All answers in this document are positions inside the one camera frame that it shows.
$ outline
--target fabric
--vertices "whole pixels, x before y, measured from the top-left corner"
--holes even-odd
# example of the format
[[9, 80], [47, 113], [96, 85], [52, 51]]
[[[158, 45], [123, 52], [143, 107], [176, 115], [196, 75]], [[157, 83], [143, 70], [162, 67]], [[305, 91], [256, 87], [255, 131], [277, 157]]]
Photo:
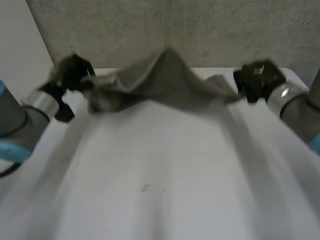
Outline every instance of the fabric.
[[94, 88], [84, 93], [90, 113], [119, 112], [146, 100], [183, 110], [230, 104], [235, 93], [222, 75], [197, 77], [172, 49], [167, 48], [117, 72], [91, 76]]

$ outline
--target gray fabric backdrop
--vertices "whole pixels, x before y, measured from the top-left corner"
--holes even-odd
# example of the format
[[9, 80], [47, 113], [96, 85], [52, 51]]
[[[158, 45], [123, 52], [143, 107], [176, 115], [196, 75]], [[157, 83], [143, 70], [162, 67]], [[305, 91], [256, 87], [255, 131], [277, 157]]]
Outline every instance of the gray fabric backdrop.
[[310, 83], [320, 66], [319, 0], [27, 0], [54, 62], [72, 52], [124, 67], [171, 45], [193, 67], [270, 58]]

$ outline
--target towel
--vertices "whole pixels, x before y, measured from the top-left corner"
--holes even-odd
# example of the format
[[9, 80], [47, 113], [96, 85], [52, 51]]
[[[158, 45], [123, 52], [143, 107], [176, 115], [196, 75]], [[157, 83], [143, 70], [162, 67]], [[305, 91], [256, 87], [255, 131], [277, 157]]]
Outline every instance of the towel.
[[88, 76], [93, 88], [83, 93], [91, 114], [119, 112], [151, 100], [182, 110], [227, 105], [244, 96], [235, 93], [223, 75], [205, 80], [196, 76], [171, 48], [116, 72]]

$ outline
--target blue cap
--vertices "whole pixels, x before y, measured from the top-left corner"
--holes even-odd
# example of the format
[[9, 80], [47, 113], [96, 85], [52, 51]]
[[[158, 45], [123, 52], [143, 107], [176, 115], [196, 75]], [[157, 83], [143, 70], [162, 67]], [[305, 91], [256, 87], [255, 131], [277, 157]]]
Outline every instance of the blue cap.
[[315, 138], [309, 143], [309, 148], [320, 155], [320, 134], [315, 136]]
[[5, 83], [0, 80], [0, 97], [5, 94], [5, 90], [6, 90], [6, 86], [5, 86]]
[[30, 157], [32, 150], [14, 143], [0, 141], [0, 160], [21, 164]]

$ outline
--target silver cylinder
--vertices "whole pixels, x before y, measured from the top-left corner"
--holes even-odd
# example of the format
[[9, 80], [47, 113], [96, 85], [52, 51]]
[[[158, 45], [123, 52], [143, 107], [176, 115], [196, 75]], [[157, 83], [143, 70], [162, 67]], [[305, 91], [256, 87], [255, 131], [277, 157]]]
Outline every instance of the silver cylinder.
[[26, 111], [0, 80], [0, 137], [21, 127], [26, 118]]
[[59, 111], [59, 104], [53, 96], [44, 91], [34, 91], [22, 100], [22, 104], [27, 107], [35, 108], [51, 120]]
[[280, 117], [282, 108], [289, 101], [297, 96], [303, 95], [307, 95], [307, 92], [304, 89], [291, 82], [286, 82], [273, 90], [267, 104], [270, 110]]

